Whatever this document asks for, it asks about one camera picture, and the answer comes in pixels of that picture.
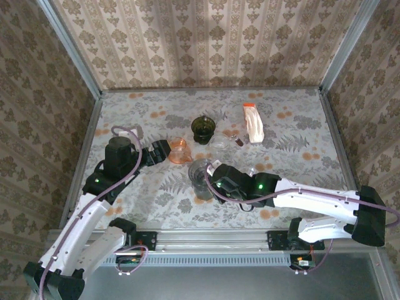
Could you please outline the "orange glass dripper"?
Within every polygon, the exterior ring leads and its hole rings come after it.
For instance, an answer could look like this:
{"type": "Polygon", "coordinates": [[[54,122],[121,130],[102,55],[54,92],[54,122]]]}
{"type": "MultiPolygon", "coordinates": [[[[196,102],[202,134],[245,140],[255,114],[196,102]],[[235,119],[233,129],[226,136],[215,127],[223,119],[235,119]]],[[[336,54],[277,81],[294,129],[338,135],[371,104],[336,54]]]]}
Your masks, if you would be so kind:
{"type": "Polygon", "coordinates": [[[181,137],[172,137],[169,141],[171,151],[168,159],[174,164],[184,164],[193,161],[191,150],[181,137]]]}

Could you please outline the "smoky grey dripper wood handle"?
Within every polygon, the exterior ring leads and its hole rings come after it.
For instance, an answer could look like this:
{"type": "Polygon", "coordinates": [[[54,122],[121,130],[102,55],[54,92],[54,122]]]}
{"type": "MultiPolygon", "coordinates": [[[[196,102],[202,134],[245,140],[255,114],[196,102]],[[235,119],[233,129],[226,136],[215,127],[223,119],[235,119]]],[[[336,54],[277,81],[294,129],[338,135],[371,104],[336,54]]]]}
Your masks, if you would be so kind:
{"type": "Polygon", "coordinates": [[[191,186],[196,197],[200,200],[208,201],[213,198],[208,185],[205,181],[206,166],[211,162],[210,159],[196,159],[192,162],[188,170],[191,186]]]}

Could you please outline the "clear glass dripper wood handle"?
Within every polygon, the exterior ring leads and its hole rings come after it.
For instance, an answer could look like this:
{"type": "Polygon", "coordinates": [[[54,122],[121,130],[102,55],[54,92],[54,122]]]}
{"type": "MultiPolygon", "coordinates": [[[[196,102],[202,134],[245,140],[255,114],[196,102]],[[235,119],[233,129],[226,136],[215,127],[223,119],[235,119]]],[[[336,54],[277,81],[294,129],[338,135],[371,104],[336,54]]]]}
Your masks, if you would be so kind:
{"type": "Polygon", "coordinates": [[[244,143],[236,134],[217,133],[212,136],[207,146],[214,153],[226,153],[234,148],[243,147],[244,143]]]}

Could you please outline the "green glass dripper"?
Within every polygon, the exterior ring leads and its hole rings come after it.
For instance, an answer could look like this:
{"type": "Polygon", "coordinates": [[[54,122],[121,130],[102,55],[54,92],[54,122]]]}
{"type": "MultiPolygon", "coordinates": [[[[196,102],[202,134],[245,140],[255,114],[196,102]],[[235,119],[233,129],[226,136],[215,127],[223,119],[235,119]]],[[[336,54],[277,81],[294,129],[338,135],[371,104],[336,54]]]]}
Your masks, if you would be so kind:
{"type": "Polygon", "coordinates": [[[191,124],[193,139],[200,145],[206,145],[214,135],[216,123],[208,116],[197,117],[191,124]]]}

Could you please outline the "coffee filter package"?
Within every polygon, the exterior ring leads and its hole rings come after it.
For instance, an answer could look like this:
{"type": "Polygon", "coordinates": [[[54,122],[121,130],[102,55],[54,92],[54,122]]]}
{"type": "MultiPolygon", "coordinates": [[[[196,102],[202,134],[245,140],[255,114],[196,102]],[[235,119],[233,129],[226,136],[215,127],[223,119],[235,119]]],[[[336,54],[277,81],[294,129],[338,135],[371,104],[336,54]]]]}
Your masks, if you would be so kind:
{"type": "Polygon", "coordinates": [[[256,104],[244,103],[243,112],[250,143],[262,143],[264,140],[264,127],[256,104]]]}

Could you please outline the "floral tablecloth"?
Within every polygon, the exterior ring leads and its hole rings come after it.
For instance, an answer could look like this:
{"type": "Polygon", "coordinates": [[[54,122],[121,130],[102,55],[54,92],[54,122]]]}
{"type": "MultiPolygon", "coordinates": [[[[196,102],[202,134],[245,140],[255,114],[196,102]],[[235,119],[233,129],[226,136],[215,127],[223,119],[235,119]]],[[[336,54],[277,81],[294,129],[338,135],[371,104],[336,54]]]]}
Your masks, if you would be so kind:
{"type": "MultiPolygon", "coordinates": [[[[141,142],[183,138],[193,159],[219,158],[249,173],[277,174],[301,184],[347,190],[318,89],[183,89],[108,92],[84,172],[90,175],[104,158],[115,125],[141,126],[141,142]],[[264,127],[262,143],[250,143],[243,104],[255,103],[264,127]],[[229,152],[215,153],[193,139],[192,122],[208,116],[214,135],[236,134],[244,143],[229,152]]],[[[234,203],[196,197],[188,177],[188,163],[164,161],[145,167],[98,222],[104,229],[114,218],[128,219],[141,229],[284,228],[292,218],[313,213],[288,208],[242,211],[234,203]]]]}

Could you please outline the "small circuit board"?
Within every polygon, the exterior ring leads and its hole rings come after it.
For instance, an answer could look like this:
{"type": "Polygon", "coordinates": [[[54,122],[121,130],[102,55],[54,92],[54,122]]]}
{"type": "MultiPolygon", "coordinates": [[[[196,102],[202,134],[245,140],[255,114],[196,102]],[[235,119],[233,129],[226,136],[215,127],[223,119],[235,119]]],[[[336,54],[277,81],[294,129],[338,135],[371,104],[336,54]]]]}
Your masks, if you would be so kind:
{"type": "Polygon", "coordinates": [[[119,274],[132,273],[141,263],[140,256],[117,256],[116,269],[119,274]]]}
{"type": "Polygon", "coordinates": [[[291,254],[290,262],[291,265],[289,267],[298,272],[307,271],[316,266],[316,263],[310,254],[291,254]]]}

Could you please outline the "aluminium table side rail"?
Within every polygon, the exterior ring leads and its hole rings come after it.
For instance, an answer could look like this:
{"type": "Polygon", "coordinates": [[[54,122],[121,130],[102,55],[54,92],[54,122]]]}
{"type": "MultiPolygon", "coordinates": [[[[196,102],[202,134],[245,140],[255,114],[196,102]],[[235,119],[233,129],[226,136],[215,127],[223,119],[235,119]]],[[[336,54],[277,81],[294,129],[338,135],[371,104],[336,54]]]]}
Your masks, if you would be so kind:
{"type": "Polygon", "coordinates": [[[77,161],[74,176],[71,181],[71,186],[69,188],[66,203],[59,223],[59,229],[62,229],[66,225],[68,217],[78,201],[81,183],[83,181],[86,164],[91,150],[91,144],[93,143],[93,138],[100,118],[102,106],[103,100],[101,98],[95,100],[91,118],[87,126],[79,159],[77,161]]]}
{"type": "Polygon", "coordinates": [[[351,189],[351,190],[358,190],[359,186],[356,182],[356,179],[353,174],[352,167],[349,163],[346,150],[344,148],[343,141],[341,139],[341,133],[338,128],[338,125],[336,123],[336,119],[334,117],[333,110],[331,108],[331,105],[329,103],[329,99],[327,97],[327,94],[323,91],[318,89],[317,90],[319,93],[319,98],[320,102],[322,105],[322,109],[324,111],[327,125],[329,127],[332,141],[336,150],[337,158],[341,166],[341,171],[344,176],[344,181],[346,183],[346,186],[351,189]]]}

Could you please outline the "aluminium mounting rail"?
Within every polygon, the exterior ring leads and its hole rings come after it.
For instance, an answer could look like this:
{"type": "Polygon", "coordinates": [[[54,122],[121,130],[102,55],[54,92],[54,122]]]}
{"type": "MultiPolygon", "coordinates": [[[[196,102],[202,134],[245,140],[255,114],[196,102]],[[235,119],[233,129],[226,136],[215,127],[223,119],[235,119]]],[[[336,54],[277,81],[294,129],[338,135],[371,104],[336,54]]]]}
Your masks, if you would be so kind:
{"type": "MultiPolygon", "coordinates": [[[[268,231],[283,229],[138,229],[157,231],[155,250],[151,254],[256,254],[268,253],[268,231]]],[[[99,239],[105,229],[95,229],[83,249],[99,239]]],[[[351,239],[336,239],[331,253],[366,253],[376,248],[351,239]]]]}

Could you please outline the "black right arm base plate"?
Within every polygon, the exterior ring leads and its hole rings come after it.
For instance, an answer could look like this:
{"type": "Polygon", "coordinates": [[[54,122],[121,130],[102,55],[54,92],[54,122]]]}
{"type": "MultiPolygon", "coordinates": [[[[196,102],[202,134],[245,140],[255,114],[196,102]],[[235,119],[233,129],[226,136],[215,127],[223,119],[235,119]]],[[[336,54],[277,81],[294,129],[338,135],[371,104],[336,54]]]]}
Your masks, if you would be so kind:
{"type": "Polygon", "coordinates": [[[288,237],[288,231],[268,231],[267,243],[271,251],[325,250],[323,241],[309,243],[298,237],[288,237]]]}

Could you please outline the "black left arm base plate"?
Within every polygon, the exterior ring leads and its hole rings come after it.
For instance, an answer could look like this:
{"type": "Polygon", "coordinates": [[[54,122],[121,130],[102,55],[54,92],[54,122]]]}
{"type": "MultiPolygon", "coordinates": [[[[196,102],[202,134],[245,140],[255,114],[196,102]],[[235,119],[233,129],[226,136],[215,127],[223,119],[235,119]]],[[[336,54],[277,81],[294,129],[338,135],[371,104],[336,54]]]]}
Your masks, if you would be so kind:
{"type": "Polygon", "coordinates": [[[156,231],[137,231],[135,244],[145,245],[150,251],[156,250],[158,233],[156,231]]]}

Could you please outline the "aluminium frame post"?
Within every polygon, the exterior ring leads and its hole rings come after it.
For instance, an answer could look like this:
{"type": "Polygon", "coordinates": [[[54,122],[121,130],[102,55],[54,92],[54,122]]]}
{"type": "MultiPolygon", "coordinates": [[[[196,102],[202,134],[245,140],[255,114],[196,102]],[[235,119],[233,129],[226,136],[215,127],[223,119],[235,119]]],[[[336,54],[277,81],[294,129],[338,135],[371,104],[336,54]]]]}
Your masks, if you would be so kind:
{"type": "Polygon", "coordinates": [[[68,30],[66,23],[62,20],[61,15],[58,13],[55,5],[53,4],[53,0],[36,1],[50,22],[50,25],[54,29],[57,37],[67,51],[76,69],[80,73],[83,81],[93,96],[94,101],[100,100],[102,94],[101,88],[98,86],[89,66],[86,64],[77,43],[74,41],[71,33],[68,30]]]}
{"type": "Polygon", "coordinates": [[[379,2],[380,0],[362,0],[357,13],[351,19],[352,22],[322,79],[319,86],[322,93],[327,93],[334,84],[345,62],[361,37],[361,34],[368,25],[379,2]]]}

